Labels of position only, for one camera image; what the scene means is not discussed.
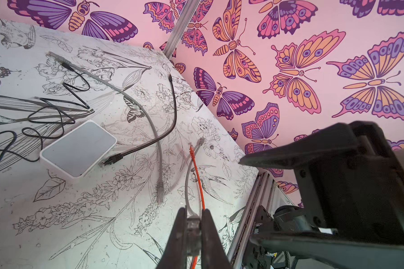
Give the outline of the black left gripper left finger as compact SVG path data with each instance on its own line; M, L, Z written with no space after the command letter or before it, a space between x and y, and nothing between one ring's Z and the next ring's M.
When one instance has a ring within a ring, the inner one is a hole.
M165 251L156 269L185 269L187 266L187 211L178 210Z

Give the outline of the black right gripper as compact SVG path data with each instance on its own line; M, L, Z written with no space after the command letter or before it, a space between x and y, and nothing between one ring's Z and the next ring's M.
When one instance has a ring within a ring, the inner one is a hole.
M404 269L404 169L374 122L337 123L240 164L293 170L316 232L265 232L259 246L338 269Z

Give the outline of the white network switch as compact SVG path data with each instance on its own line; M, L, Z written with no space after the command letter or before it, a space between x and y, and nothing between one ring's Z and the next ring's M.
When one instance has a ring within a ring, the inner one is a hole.
M87 121L40 152L40 163L66 179L80 179L100 163L117 139L94 121Z

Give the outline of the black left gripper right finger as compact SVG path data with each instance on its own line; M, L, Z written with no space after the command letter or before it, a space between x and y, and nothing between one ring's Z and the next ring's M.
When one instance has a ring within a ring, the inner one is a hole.
M208 209L202 211L201 221L202 269L232 269L216 230L212 214Z

